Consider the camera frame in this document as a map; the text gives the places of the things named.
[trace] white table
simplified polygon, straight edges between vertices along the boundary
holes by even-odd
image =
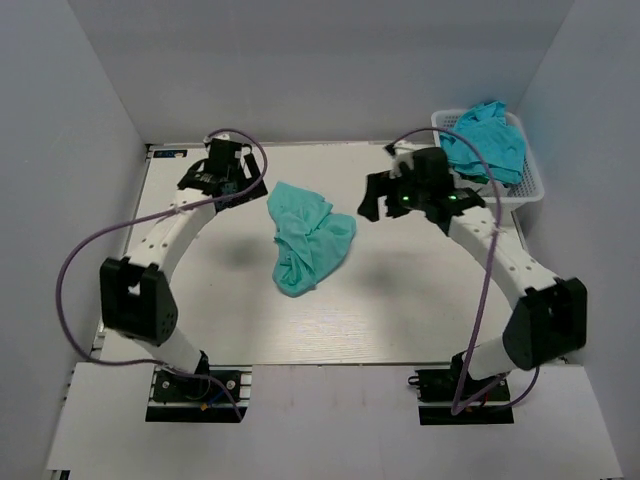
[[[379,146],[268,148],[267,186],[318,191],[355,214],[367,173],[388,168]],[[154,159],[139,214],[170,203],[204,155]],[[76,366],[50,470],[72,480],[598,480],[621,475],[598,403],[579,366],[544,367],[513,425],[420,426],[415,365],[464,349],[483,269],[417,213],[370,224],[344,265],[317,290],[287,298],[271,280],[277,250],[265,199],[223,212],[172,280],[180,326],[214,362],[251,364],[239,424],[145,423],[152,367]],[[138,227],[132,242],[149,227]],[[513,227],[507,227],[515,234]],[[494,286],[482,338],[509,307]],[[108,333],[102,358],[145,356]],[[397,363],[398,365],[260,365]],[[530,373],[509,377],[517,395]]]
[[[356,215],[366,175],[390,166],[381,145],[268,146],[267,154],[270,191],[283,181],[321,193],[334,212],[356,217],[358,232],[337,271],[316,290],[288,298],[271,278],[277,247],[266,197],[207,225],[179,263],[171,289],[180,328],[212,363],[446,362],[466,348],[483,268],[417,212],[377,223]],[[190,148],[185,158],[151,159],[138,216],[167,208],[186,169],[205,156],[204,149]],[[505,217],[505,230],[517,235]],[[150,228],[135,227],[131,245]],[[480,339],[499,335],[509,315],[492,285]],[[102,358],[146,355],[107,333]]]

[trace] gray wall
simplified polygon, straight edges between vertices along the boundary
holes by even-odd
[[[53,292],[66,253],[130,217],[144,146],[64,0],[0,2],[0,472],[40,479],[75,362]],[[66,305],[89,347],[97,271],[114,236],[73,266]]]
[[[640,479],[638,19],[637,0],[576,2],[519,108],[546,190],[524,216],[527,240],[589,289],[581,360],[629,479]]]
[[[146,142],[391,138],[516,104],[573,0],[70,0]]]

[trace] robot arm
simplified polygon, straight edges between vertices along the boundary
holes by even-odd
[[[395,153],[393,147],[387,151]],[[424,212],[485,267],[495,220],[472,189],[455,188],[442,149],[404,153],[396,158],[394,170],[369,175],[358,213],[379,220],[381,196],[386,197],[387,216]],[[501,336],[475,347],[469,365],[472,381],[515,368],[530,370],[584,346],[587,294],[582,282],[560,279],[504,234],[498,237],[491,276],[513,313]],[[453,357],[453,369],[461,366],[464,355]]]
[[[191,242],[217,213],[267,194],[261,182],[240,197],[189,208],[242,191],[256,181],[260,172],[251,153],[244,156],[250,175],[245,174],[243,147],[211,139],[208,158],[192,165],[178,184],[170,205],[176,213],[160,219],[121,259],[108,258],[100,268],[104,325],[141,345],[153,358],[188,373],[208,373],[209,362],[178,329],[178,308],[169,283]]]

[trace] teal cloth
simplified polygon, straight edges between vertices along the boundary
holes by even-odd
[[[312,289],[344,260],[356,234],[349,215],[331,213],[320,194],[278,182],[267,200],[279,255],[273,281],[287,295]]]
[[[507,125],[505,113],[502,102],[476,105],[458,119],[452,130],[480,151],[496,180],[517,185],[522,181],[527,145],[520,130]],[[456,172],[487,178],[482,164],[464,143],[441,133],[440,144]]]

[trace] white plastic basket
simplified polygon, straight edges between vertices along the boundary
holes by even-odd
[[[431,115],[431,125],[434,127],[453,128],[458,118],[462,116],[467,110],[439,110]],[[500,197],[502,205],[505,210],[513,211],[518,207],[521,207],[525,203],[537,202],[542,200],[544,196],[544,188],[542,186],[542,180],[538,173],[536,166],[536,160],[529,148],[529,141],[527,135],[522,128],[522,124],[518,117],[512,113],[506,114],[507,124],[518,127],[520,133],[527,143],[527,153],[524,160],[524,170],[522,172],[522,182],[509,190],[506,197]],[[433,132],[433,139],[436,146],[440,146],[440,133]],[[483,196],[487,203],[495,203],[495,197]]]

